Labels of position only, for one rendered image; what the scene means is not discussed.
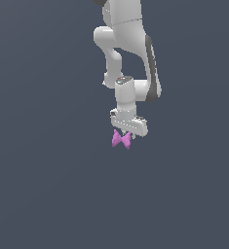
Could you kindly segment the pink bow-shaped object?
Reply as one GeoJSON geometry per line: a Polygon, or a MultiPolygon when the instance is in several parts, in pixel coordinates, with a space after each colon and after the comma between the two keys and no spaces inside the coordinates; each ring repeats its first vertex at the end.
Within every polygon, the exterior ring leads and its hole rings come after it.
{"type": "Polygon", "coordinates": [[[114,130],[112,146],[116,147],[119,143],[123,143],[128,150],[131,147],[131,134],[128,132],[126,135],[121,136],[117,130],[114,130]]]}

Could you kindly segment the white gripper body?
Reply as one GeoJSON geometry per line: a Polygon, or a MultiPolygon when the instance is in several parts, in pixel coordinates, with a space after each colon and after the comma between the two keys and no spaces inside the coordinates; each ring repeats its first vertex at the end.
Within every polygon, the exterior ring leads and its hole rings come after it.
{"type": "Polygon", "coordinates": [[[125,121],[118,117],[116,108],[110,111],[111,124],[120,128],[123,132],[131,132],[138,136],[145,136],[148,132],[147,121],[139,116],[134,116],[131,120],[125,121]]]}

